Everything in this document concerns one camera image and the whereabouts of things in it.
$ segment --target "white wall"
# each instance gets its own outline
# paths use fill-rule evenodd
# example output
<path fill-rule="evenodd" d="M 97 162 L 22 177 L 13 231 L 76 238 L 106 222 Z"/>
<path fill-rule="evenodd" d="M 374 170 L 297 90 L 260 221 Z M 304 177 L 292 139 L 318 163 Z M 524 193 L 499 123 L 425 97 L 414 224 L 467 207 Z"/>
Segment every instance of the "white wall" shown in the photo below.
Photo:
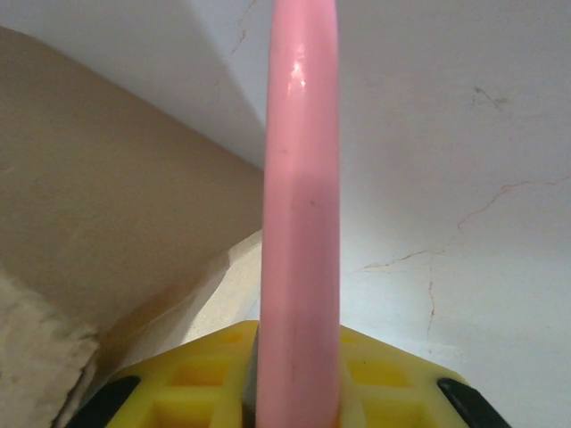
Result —
<path fill-rule="evenodd" d="M 261 163 L 269 0 L 25 3 L 0 22 Z M 569 2 L 339 13 L 343 321 L 459 370 L 515 427 L 567 428 Z"/>

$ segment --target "pink rod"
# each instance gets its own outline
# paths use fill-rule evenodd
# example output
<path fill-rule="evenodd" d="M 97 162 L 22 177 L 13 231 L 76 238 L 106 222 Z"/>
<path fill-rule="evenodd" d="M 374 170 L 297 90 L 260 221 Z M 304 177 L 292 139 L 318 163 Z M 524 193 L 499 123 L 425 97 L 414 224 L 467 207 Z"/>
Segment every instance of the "pink rod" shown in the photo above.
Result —
<path fill-rule="evenodd" d="M 275 0 L 257 428 L 333 428 L 339 406 L 335 0 Z"/>

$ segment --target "beige wall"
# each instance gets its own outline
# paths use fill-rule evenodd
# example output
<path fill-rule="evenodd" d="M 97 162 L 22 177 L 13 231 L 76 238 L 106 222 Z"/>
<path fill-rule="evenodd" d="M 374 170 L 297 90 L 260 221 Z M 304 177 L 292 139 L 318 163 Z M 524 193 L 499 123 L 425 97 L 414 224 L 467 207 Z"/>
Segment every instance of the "beige wall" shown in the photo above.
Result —
<path fill-rule="evenodd" d="M 0 29 L 0 260 L 58 307 L 103 330 L 143 303 L 124 326 L 158 315 L 260 228 L 261 186 L 256 168 Z"/>
<path fill-rule="evenodd" d="M 260 296 L 261 233 L 209 263 L 195 287 L 170 310 L 139 330 L 116 325 L 103 337 L 104 372 L 127 366 L 243 321 Z"/>

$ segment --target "white ceiling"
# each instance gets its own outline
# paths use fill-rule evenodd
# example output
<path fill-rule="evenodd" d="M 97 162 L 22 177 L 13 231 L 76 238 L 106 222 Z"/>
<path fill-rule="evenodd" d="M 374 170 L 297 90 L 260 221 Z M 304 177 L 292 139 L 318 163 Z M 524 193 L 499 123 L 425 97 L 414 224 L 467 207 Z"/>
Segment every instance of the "white ceiling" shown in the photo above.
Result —
<path fill-rule="evenodd" d="M 1 24 L 259 165 L 270 12 L 0 0 Z M 568 428 L 571 4 L 353 0 L 339 20 L 343 322 L 459 370 L 515 428 Z"/>

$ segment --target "yellow plastic base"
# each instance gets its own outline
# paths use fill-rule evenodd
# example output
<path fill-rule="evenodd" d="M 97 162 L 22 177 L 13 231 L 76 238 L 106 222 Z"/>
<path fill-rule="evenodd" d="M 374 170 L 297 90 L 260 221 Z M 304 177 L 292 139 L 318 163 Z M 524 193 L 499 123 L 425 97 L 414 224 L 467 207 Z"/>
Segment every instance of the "yellow plastic base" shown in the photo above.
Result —
<path fill-rule="evenodd" d="M 150 358 L 108 428 L 242 428 L 241 398 L 258 323 L 246 321 Z M 340 428 L 465 428 L 441 393 L 456 373 L 342 327 Z"/>

